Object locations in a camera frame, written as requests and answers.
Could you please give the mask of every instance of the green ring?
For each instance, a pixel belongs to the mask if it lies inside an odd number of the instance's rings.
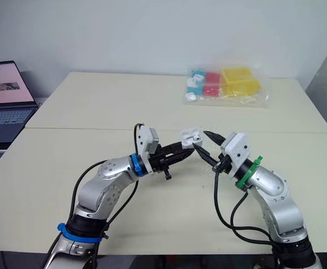
[[[255,170],[257,170],[257,167],[260,165],[260,161],[263,159],[262,156],[259,156],[254,163],[252,164],[252,166],[248,169],[248,171],[246,172],[246,174],[244,175],[244,177],[237,182],[236,186],[239,189],[242,189],[244,184],[246,184],[247,180],[253,175],[253,173],[255,172]]]

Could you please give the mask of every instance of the laptop screen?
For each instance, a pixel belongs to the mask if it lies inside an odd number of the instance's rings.
[[[0,104],[33,101],[15,63],[0,63]]]

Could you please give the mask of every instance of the white wall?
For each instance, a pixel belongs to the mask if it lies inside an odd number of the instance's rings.
[[[305,88],[326,55],[327,0],[0,0],[0,61],[28,71],[37,96],[70,71],[184,75],[209,62]]]

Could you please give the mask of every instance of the blue block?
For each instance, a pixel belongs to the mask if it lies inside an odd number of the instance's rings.
[[[199,70],[192,71],[191,77],[194,77],[195,75],[204,76],[204,79],[202,81],[197,82],[197,85],[198,86],[203,86],[204,85],[204,81],[206,80],[206,72],[205,71],[199,71]]]
[[[193,92],[195,95],[203,95],[203,86],[187,87],[187,92]]]

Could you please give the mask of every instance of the blue ring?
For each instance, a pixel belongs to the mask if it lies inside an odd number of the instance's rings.
[[[133,165],[135,167],[135,172],[139,175],[139,177],[143,177],[142,168],[141,168],[141,166],[139,164],[139,161],[138,161],[137,156],[136,156],[135,153],[133,153],[131,155],[131,159],[132,159]]]
[[[100,243],[102,241],[102,238],[100,237],[89,238],[89,237],[79,237],[79,236],[72,235],[66,230],[64,223],[60,223],[57,226],[57,230],[61,231],[63,236],[66,237],[67,239],[80,243]]]

